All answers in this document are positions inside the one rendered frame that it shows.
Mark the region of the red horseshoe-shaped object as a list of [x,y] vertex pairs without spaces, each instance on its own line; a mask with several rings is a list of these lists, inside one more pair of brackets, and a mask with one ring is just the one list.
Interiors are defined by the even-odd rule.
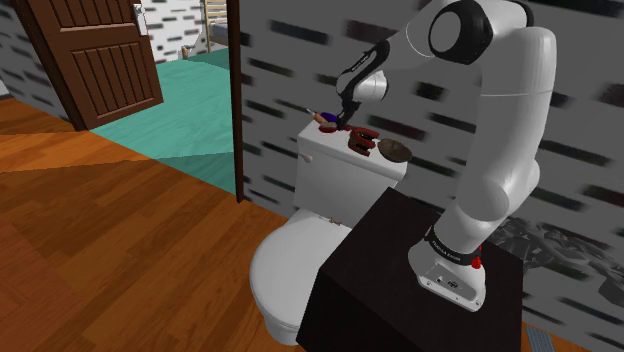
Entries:
[[348,136],[347,147],[364,157],[370,156],[371,150],[376,147],[375,140],[379,137],[379,133],[377,131],[364,127],[353,127],[350,125],[341,129],[341,132],[346,133]]

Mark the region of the brown bowl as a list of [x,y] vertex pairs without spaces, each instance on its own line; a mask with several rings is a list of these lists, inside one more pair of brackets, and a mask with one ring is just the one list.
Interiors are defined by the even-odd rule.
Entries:
[[390,138],[381,139],[377,143],[380,154],[393,163],[404,163],[412,159],[413,155],[409,148],[397,140]]

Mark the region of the white toilet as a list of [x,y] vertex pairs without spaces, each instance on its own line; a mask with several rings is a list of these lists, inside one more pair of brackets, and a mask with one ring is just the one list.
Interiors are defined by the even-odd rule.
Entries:
[[293,346],[317,273],[387,188],[407,171],[373,147],[362,155],[345,130],[324,133],[310,122],[297,136],[294,205],[298,210],[259,244],[250,265],[250,288],[265,326],[277,342]]

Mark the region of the dark robot stand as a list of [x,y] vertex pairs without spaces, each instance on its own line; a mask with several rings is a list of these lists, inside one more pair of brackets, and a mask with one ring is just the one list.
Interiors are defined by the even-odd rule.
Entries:
[[387,189],[320,267],[297,335],[306,352],[521,352],[523,265],[486,242],[471,313],[422,288],[408,250],[438,214]]

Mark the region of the brown panelled door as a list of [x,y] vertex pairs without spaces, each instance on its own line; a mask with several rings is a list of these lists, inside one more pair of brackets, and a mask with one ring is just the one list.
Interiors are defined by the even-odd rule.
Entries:
[[77,131],[163,102],[141,0],[10,0]]

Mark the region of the dark brown door frame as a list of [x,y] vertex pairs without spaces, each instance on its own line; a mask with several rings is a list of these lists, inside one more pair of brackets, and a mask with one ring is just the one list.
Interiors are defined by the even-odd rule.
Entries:
[[227,0],[228,50],[230,68],[230,91],[234,146],[236,201],[244,200],[243,186],[243,137],[240,68],[240,1]]

